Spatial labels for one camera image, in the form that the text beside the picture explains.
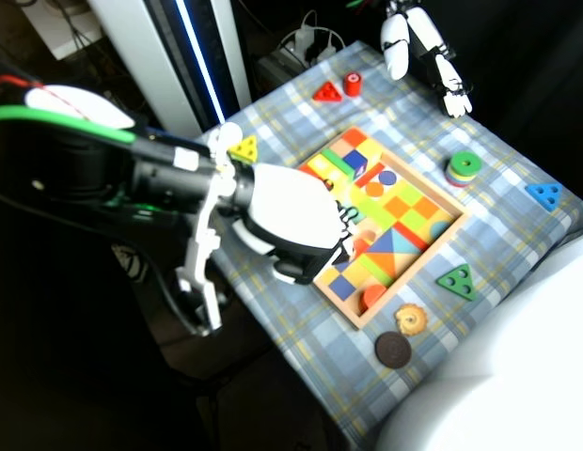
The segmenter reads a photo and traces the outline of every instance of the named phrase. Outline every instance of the plaid tablecloth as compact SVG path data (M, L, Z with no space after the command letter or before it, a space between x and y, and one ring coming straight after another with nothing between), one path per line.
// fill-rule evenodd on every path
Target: plaid tablecloth
M363 76L356 99L321 103L311 99L327 80L342 92L350 70ZM536 164L470 117L450 120L429 89L410 77L392 82L381 54L357 42L234 115L244 136L258 137L260 161L295 166L350 126L358 126L472 212L454 240L363 330L356 331L315 287L292 287L271 275L266 257L245 248L227 220L216 218L223 236L213 258L243 302L322 402L351 443L370 448L377 426L435 368L459 341L528 274L553 246L583 229L583 202L566 191L547 212L525 191L526 184L554 181ZM483 168L466 189L444 179L454 152L477 153ZM477 300L435 283L456 266L471 266ZM381 365L373 343L395 331L393 313L403 303L427 311L426 332L409 338L409 365Z

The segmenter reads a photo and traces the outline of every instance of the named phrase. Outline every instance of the blue circle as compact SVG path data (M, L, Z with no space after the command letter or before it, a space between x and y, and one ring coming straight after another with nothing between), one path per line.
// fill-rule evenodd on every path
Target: blue circle
M442 235L444 231L449 228L449 226L450 223L448 221L438 221L432 225L432 228L430 228L430 234L432 234L432 237L436 239Z
M396 174L394 174L392 171L382 171L379 173L379 181L387 186L393 185L396 183Z

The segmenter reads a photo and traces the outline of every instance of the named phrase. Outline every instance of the dark brown round cookie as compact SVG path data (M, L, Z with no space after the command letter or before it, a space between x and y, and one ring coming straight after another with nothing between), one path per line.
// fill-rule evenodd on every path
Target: dark brown round cookie
M375 341L375 355L388 368L402 368L411 360L411 344L402 334L386 332Z

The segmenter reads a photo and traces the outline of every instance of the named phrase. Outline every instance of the robotic hand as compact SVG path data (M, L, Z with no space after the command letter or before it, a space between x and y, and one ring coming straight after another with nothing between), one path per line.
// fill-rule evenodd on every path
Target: robotic hand
M325 185L286 167L232 162L227 149L242 137L235 124L214 130L205 147L140 128L110 102L80 91L35 87L25 96L35 108L0 106L0 199L100 231L116 221L183 215L191 236L176 275L180 291L195 293L201 305L190 319L175 300L181 296L165 297L191 334L221 327L205 276L220 247L210 227L215 210L235 216L239 238L270 257L274 275L286 282L309 284L329 263L350 258L352 223Z
M381 31L387 71L392 80L400 80L408 71L410 49L426 65L442 110L450 117L471 113L471 102L463 80L450 63L454 53L419 3L420 0L388 1L387 19Z

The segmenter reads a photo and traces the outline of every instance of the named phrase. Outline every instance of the red cylinder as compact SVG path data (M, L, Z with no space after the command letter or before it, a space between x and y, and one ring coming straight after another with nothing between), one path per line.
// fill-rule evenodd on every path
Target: red cylinder
M356 97L360 94L363 78L358 72L348 72L344 77L344 92L348 97Z

